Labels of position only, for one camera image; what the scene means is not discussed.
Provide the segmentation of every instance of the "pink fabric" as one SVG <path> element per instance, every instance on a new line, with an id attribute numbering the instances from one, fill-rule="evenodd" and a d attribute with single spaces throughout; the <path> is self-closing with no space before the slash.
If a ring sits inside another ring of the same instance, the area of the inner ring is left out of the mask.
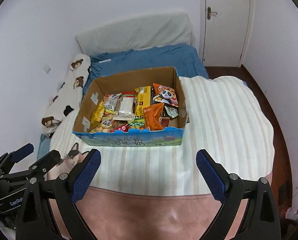
<path id="1" fill-rule="evenodd" d="M 272 175 L 267 176 L 271 183 Z M 55 200 L 50 200 L 58 227 L 70 237 Z M 247 200 L 241 202 L 226 237 L 235 236 Z M 89 187 L 77 207 L 99 240 L 197 240 L 216 215 L 220 202 L 212 195 L 149 197 Z"/>

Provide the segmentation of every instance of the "blue gripper pad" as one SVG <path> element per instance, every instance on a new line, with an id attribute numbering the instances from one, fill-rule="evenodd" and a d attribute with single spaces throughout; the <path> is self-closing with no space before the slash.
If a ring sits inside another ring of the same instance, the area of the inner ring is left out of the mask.
<path id="1" fill-rule="evenodd" d="M 198 166 L 198 169 L 207 183 L 214 199 L 223 204 L 227 199 L 225 184 L 217 174 L 215 168 L 205 157 L 202 150 L 196 153 L 196 165 Z"/>
<path id="2" fill-rule="evenodd" d="M 25 157 L 27 157 L 29 154 L 33 153 L 34 146 L 31 143 L 27 143 L 25 146 L 19 148 L 17 151 L 13 152 L 11 154 L 10 160 L 13 163 L 18 163 Z"/>
<path id="3" fill-rule="evenodd" d="M 100 163 L 101 163 L 101 154 L 98 150 L 95 150 L 94 154 L 89 159 L 85 168 L 77 176 L 76 180 L 72 185 L 71 201 L 74 204 L 76 204 L 78 200 L 83 199 L 93 177 L 95 176 L 100 166 Z"/>

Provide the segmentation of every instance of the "bed headboard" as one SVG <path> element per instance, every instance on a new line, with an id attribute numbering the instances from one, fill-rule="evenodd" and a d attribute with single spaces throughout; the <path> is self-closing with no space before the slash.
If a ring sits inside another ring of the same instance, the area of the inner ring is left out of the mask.
<path id="1" fill-rule="evenodd" d="M 76 37 L 83 53 L 90 56 L 168 44 L 195 44 L 192 24 L 184 12 L 126 19 L 84 31 Z"/>

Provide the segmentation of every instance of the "door handle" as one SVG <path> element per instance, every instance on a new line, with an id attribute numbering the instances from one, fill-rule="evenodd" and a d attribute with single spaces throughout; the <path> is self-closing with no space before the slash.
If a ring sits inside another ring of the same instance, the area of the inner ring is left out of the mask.
<path id="1" fill-rule="evenodd" d="M 211 19 L 212 14 L 218 15 L 217 12 L 212 12 L 211 11 L 211 7 L 208 7 L 208 10 L 207 10 L 207 18 L 208 18 L 208 20 Z"/>

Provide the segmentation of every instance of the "white wall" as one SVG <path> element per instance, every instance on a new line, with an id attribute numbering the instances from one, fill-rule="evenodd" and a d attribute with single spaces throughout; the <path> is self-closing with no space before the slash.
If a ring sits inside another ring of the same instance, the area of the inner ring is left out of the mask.
<path id="1" fill-rule="evenodd" d="M 0 6 L 0 155 L 38 149 L 44 108 L 81 52 L 75 34 L 135 15 L 184 10 L 200 43 L 200 0 L 5 0 Z M 51 67 L 47 75 L 43 66 Z M 17 170 L 35 161 L 31 156 Z"/>
<path id="2" fill-rule="evenodd" d="M 243 62 L 265 93 L 287 144 L 298 192 L 298 9 L 292 0 L 255 0 Z M 298 208 L 298 197 L 293 198 Z"/>

